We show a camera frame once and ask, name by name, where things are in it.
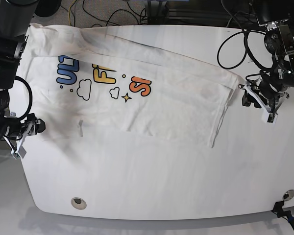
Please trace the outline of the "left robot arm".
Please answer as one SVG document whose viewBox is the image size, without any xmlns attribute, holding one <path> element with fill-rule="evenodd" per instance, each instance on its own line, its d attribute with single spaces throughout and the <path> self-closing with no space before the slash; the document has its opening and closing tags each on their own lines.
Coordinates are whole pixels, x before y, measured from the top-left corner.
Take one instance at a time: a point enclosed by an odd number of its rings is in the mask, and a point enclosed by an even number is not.
<svg viewBox="0 0 294 235">
<path fill-rule="evenodd" d="M 277 110 L 289 95 L 288 88 L 294 88 L 294 39 L 287 25 L 289 13 L 285 0 L 253 0 L 251 6 L 259 26 L 265 27 L 264 44 L 271 54 L 272 66 L 259 66 L 258 79 L 245 78 L 242 104 L 263 109 L 272 122 Z"/>
</svg>

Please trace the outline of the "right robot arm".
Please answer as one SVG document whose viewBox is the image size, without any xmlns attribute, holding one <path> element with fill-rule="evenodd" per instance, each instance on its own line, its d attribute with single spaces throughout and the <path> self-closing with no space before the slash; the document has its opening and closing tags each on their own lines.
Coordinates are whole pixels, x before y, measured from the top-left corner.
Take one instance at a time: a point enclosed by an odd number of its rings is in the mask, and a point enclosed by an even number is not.
<svg viewBox="0 0 294 235">
<path fill-rule="evenodd" d="M 0 140 L 5 140 L 14 158 L 26 154 L 23 142 L 45 130 L 45 122 L 31 113 L 33 94 L 29 84 L 17 76 L 22 53 L 27 43 L 26 33 L 34 15 L 36 0 L 2 0 L 0 2 Z M 27 110 L 20 117 L 9 111 L 9 89 L 14 81 L 27 88 L 29 101 Z"/>
</svg>

